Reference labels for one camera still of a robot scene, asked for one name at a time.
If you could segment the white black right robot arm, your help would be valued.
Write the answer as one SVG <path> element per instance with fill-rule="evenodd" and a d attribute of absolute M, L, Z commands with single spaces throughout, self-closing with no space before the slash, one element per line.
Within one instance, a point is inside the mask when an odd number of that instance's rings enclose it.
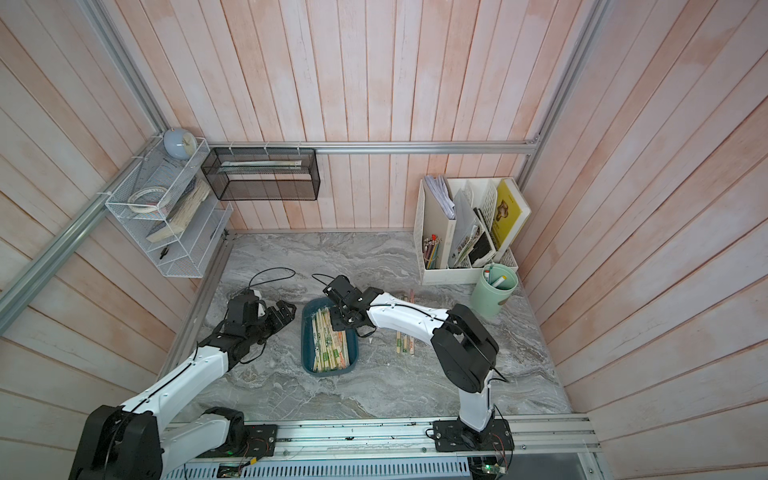
<path fill-rule="evenodd" d="M 499 345 L 469 307 L 416 305 L 378 288 L 362 291 L 344 275 L 332 279 L 323 293 L 333 304 L 331 325 L 336 331 L 389 329 L 432 347 L 444 375 L 458 388 L 460 401 L 457 418 L 435 420 L 426 431 L 437 451 L 514 449 L 509 423 L 492 404 L 492 381 L 505 379 L 496 369 Z"/>

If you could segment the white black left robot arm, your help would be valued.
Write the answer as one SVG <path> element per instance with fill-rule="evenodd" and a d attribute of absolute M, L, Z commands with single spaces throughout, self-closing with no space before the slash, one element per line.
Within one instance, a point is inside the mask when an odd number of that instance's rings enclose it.
<path fill-rule="evenodd" d="M 213 407 L 197 420 L 170 422 L 202 390 L 240 365 L 253 345 L 295 318 L 294 304 L 267 305 L 252 289 L 228 303 L 224 319 L 179 366 L 119 406 L 102 405 L 86 419 L 72 479 L 160 479 L 213 451 L 245 458 L 251 447 L 242 412 Z"/>

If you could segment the teal plastic storage tray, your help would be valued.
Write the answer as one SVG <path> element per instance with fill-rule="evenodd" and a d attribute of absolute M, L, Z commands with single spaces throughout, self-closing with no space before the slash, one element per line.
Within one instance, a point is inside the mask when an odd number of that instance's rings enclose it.
<path fill-rule="evenodd" d="M 330 320 L 338 309 L 328 299 L 307 303 L 301 320 L 303 368 L 313 376 L 329 377 L 351 372 L 359 358 L 353 330 L 333 331 Z"/>

